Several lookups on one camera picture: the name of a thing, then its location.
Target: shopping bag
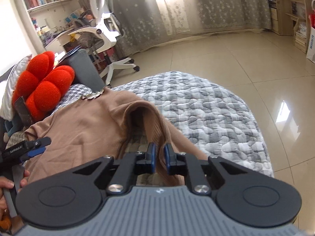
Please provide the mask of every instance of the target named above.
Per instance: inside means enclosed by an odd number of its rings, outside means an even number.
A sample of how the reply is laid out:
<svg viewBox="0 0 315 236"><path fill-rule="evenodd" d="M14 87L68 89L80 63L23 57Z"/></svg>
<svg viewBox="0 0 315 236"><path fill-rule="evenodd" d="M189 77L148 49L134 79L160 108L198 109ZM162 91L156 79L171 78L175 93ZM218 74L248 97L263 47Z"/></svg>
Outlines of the shopping bag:
<svg viewBox="0 0 315 236"><path fill-rule="evenodd" d="M306 57L315 63L315 28L311 27L310 41L308 42L308 52Z"/></svg>

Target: beige sweater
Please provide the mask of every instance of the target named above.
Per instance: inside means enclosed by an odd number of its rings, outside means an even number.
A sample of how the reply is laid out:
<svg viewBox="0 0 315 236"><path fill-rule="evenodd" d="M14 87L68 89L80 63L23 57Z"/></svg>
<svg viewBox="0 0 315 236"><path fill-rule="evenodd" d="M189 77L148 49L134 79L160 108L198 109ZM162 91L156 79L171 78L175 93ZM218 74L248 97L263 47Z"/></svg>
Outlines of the beige sweater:
<svg viewBox="0 0 315 236"><path fill-rule="evenodd" d="M95 99L79 99L52 116L32 125L25 133L29 140L48 136L45 152L30 159L29 183L79 166L105 155L120 159L125 153L133 126L143 127L149 142L157 144L157 173L166 185L183 184L181 176L166 174L163 146L171 143L175 152L207 159L182 133L159 113L154 105L129 91L112 91Z"/></svg>

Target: lace curtain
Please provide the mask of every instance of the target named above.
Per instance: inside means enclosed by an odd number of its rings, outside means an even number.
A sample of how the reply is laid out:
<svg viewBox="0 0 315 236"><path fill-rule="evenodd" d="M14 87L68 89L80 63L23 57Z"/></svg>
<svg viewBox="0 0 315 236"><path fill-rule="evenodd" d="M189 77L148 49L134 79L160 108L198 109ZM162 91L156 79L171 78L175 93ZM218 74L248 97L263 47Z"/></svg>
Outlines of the lace curtain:
<svg viewBox="0 0 315 236"><path fill-rule="evenodd" d="M121 56L194 34L271 28L268 0L114 0L114 14L126 31Z"/></svg>

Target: white pillow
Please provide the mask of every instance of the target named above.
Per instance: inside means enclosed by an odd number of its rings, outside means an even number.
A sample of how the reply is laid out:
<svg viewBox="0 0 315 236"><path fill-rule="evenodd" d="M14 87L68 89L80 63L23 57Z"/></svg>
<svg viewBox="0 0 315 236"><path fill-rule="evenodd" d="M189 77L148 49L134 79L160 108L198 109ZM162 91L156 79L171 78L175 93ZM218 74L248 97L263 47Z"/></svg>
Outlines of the white pillow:
<svg viewBox="0 0 315 236"><path fill-rule="evenodd" d="M0 116L5 120L12 121L14 117L15 111L11 104L13 91L15 90L19 76L23 71L25 71L31 58L32 55L28 55L21 59L20 62L17 62L15 66L12 68L10 75L7 79L7 86L5 87L5 91L2 98L2 104L0 108Z"/></svg>

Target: white wall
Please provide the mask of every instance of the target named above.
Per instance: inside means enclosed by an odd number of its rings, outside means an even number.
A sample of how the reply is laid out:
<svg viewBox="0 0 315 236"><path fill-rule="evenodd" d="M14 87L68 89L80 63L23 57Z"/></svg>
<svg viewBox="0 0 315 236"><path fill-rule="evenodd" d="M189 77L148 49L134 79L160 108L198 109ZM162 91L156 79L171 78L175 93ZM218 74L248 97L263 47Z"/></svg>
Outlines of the white wall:
<svg viewBox="0 0 315 236"><path fill-rule="evenodd" d="M14 3L16 5L18 15L21 18L20 22L23 22L23 26L25 27L26 33L29 39L31 40L31 43L33 44L37 54L45 52L44 46L36 33L36 30L26 10L26 6L23 0L14 0Z"/></svg>
<svg viewBox="0 0 315 236"><path fill-rule="evenodd" d="M0 0L0 75L24 56L36 55L13 0Z"/></svg>
<svg viewBox="0 0 315 236"><path fill-rule="evenodd" d="M78 8L80 8L80 4L77 0L69 0L64 3L33 11L30 13L30 16L36 18L39 27L46 26L45 19L49 17L54 22L55 26L62 27L65 25L64 19Z"/></svg>

